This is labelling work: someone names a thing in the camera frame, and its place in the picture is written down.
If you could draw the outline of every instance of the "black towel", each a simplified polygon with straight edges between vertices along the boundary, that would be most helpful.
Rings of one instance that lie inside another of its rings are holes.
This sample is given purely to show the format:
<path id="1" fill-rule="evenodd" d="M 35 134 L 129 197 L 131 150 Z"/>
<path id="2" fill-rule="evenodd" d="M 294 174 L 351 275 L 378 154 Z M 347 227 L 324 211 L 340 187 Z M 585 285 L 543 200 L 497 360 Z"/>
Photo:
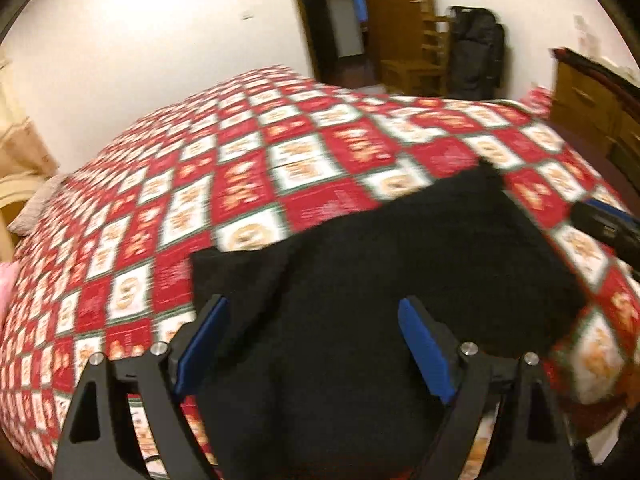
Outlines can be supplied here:
<path id="1" fill-rule="evenodd" d="M 196 400 L 228 480 L 388 479 L 442 420 L 398 301 L 488 353 L 545 354 L 583 294 L 488 163 L 259 251 L 192 255 L 194 304 L 232 321 Z"/>

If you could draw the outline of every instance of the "metal bolt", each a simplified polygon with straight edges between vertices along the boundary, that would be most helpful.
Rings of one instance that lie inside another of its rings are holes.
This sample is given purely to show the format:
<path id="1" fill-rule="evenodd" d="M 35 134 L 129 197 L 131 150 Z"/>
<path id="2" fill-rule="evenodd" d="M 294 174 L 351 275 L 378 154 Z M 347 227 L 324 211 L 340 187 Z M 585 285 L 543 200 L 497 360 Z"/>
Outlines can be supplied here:
<path id="1" fill-rule="evenodd" d="M 476 355 L 478 353 L 478 345 L 471 341 L 466 341 L 460 345 L 460 351 L 464 355 Z"/>
<path id="2" fill-rule="evenodd" d="M 164 341 L 158 341 L 157 343 L 153 343 L 151 345 L 151 353 L 153 355 L 162 355 L 169 349 L 169 345 Z"/>
<path id="3" fill-rule="evenodd" d="M 529 366 L 535 366 L 540 362 L 540 358 L 538 357 L 538 354 L 527 352 L 524 354 L 524 362 Z"/>
<path id="4" fill-rule="evenodd" d="M 104 361 L 104 354 L 102 352 L 96 352 L 89 357 L 89 363 L 93 366 L 99 365 L 102 361 Z"/>

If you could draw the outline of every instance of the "wooden door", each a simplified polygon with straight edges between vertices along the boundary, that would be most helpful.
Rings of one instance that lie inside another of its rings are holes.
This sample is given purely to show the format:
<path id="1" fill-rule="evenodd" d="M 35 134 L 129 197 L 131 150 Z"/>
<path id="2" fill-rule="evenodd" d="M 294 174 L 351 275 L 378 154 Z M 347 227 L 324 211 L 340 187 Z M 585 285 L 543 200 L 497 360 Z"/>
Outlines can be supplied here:
<path id="1" fill-rule="evenodd" d="M 433 0 L 367 0 L 369 55 L 380 73 L 383 59 L 422 59 L 422 18 Z"/>

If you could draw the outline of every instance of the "wooden chair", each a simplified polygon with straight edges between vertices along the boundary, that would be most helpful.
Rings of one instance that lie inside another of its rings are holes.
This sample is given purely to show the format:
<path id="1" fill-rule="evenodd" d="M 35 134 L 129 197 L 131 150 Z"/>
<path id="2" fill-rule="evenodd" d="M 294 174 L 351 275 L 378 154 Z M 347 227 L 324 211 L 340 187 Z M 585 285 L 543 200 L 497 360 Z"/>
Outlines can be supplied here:
<path id="1" fill-rule="evenodd" d="M 438 24 L 444 30 L 438 30 Z M 439 95 L 447 94 L 449 67 L 450 17 L 422 14 L 422 59 L 382 60 L 382 84 L 386 92 L 404 95 L 425 95 L 424 78 L 437 78 Z"/>

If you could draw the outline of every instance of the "checkered bedspread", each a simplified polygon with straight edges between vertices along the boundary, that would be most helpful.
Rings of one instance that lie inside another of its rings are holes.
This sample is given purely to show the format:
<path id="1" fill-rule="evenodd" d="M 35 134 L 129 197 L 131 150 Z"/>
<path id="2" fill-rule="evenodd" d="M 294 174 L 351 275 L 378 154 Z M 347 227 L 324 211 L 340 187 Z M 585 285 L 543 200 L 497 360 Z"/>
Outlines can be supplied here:
<path id="1" fill-rule="evenodd" d="M 140 354 L 193 319 L 191 252 L 258 249 L 428 186 L 477 155 L 504 171 L 510 195 L 590 294 L 546 362 L 552 383 L 583 403 L 603 399 L 640 353 L 640 286 L 566 221 L 587 196 L 622 207 L 600 175 L 521 104 L 364 95 L 278 66 L 142 117 L 50 202 L 16 253 L 2 429 L 51 468 L 89 355 Z M 140 401 L 130 404 L 143 455 L 155 455 Z M 214 463 L 194 403 L 184 410 Z M 150 469 L 163 474 L 159 462 Z"/>

